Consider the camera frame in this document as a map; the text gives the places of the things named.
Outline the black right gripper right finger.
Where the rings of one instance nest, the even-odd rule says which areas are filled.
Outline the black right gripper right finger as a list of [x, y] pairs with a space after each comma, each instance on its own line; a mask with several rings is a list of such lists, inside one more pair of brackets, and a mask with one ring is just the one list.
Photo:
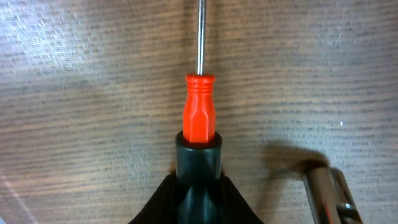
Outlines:
[[224, 174], [220, 177], [220, 219], [222, 224], [264, 224]]

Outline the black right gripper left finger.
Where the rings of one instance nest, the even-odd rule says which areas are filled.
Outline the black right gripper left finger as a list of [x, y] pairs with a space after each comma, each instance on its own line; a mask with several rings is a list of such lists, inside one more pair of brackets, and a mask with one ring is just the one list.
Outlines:
[[177, 178], [169, 174], [129, 224], [177, 224]]

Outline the black orange screwdriver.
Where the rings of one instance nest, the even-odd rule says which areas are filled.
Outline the black orange screwdriver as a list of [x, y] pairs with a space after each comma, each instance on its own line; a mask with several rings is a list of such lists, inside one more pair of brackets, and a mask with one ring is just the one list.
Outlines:
[[198, 0], [195, 72], [185, 78], [183, 129], [176, 137], [179, 223], [219, 223], [222, 138], [216, 132], [215, 76], [205, 72], [206, 0]]

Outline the small silver wrench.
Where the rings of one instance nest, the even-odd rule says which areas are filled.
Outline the small silver wrench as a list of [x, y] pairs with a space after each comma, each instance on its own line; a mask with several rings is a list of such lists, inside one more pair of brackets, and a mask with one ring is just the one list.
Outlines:
[[342, 171], [317, 167], [303, 182], [315, 224], [363, 224]]

